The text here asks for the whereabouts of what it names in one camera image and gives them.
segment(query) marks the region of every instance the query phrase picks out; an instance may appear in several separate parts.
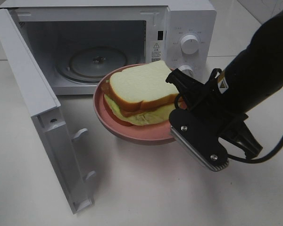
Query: open microwave door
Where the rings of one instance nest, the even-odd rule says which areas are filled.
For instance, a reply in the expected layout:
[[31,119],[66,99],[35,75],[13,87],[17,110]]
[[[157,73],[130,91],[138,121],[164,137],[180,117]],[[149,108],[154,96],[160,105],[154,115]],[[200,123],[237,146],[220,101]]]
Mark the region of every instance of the open microwave door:
[[70,208],[76,213],[92,203],[86,181],[95,172],[81,174],[72,144],[87,129],[69,134],[60,102],[19,31],[20,26],[13,10],[0,9],[0,41]]

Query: warning label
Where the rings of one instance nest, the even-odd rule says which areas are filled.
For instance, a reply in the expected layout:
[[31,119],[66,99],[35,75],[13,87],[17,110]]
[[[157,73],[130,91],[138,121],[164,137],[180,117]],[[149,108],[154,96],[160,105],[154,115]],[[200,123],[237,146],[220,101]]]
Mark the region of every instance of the warning label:
[[162,51],[161,51],[161,41],[152,41],[151,42],[151,51],[150,51],[150,58],[151,62],[155,62],[161,60],[162,58]]
[[219,75],[217,81],[218,81],[219,91],[220,91],[221,94],[223,94],[228,89],[228,84],[225,80],[225,74],[222,73],[221,75]]

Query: white knob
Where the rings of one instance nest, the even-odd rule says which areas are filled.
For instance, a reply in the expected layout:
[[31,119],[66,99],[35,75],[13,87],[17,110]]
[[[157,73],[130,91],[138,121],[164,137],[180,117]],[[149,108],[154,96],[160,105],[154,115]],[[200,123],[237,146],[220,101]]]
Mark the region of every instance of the white knob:
[[188,34],[188,35],[184,36],[181,39],[180,44],[181,44],[181,50],[185,54],[193,54],[199,48],[199,40],[193,34]]
[[194,76],[193,69],[188,65],[181,65],[178,69],[190,77]]

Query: plate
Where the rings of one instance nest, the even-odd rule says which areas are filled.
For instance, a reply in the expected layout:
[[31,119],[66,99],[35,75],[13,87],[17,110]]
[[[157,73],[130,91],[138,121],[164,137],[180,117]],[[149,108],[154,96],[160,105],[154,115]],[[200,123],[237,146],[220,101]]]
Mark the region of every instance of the plate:
[[133,142],[140,145],[160,145],[167,144],[175,141],[173,136],[170,134],[170,122],[165,121],[158,124],[147,125],[147,126],[125,126],[119,124],[114,120],[104,105],[104,93],[102,92],[100,86],[103,82],[110,78],[110,76],[116,72],[121,72],[122,70],[135,67],[138,65],[128,65],[116,69],[109,74],[107,74],[96,87],[95,93],[93,95],[93,106],[97,117],[103,126],[110,131],[115,136],[122,138],[124,140]]

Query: microwave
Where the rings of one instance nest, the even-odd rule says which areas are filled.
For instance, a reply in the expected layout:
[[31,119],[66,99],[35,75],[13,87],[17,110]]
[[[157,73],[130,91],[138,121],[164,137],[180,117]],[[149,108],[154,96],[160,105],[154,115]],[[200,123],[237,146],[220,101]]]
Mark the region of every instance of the microwave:
[[125,65],[164,60],[201,80],[216,11],[208,0],[7,0],[0,41],[73,213],[93,203],[57,95],[93,94]]

